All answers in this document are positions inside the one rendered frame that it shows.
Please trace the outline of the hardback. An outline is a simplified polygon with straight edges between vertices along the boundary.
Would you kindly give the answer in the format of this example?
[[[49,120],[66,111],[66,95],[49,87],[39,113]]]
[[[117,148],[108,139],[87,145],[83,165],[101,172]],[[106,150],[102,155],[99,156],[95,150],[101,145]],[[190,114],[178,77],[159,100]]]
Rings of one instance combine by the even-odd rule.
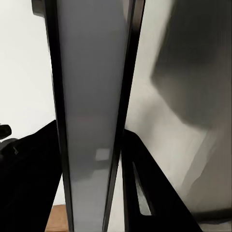
[[[107,232],[146,0],[43,0],[69,232]]]

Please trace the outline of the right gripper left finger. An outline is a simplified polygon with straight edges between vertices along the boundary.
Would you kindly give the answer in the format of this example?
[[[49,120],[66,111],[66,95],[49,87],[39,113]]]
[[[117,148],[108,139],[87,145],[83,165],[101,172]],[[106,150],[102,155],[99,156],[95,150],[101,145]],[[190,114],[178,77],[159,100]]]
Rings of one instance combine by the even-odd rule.
[[[0,174],[0,232],[44,232],[61,177],[55,131]]]

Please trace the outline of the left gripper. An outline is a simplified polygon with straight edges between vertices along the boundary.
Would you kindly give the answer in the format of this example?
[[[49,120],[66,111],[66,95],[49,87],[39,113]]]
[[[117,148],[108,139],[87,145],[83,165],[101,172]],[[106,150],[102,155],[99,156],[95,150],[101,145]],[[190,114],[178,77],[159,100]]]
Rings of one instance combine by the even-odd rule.
[[[10,168],[48,135],[54,133],[56,129],[57,122],[55,119],[32,136],[28,135],[15,140],[0,150],[0,174]]]

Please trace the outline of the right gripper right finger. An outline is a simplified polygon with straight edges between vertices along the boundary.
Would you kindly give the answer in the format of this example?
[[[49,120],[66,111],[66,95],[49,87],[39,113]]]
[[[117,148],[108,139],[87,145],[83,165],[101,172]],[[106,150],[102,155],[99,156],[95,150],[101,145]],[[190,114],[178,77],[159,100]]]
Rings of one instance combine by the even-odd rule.
[[[134,161],[151,216],[140,213]],[[203,232],[140,137],[124,130],[122,180],[125,232]]]

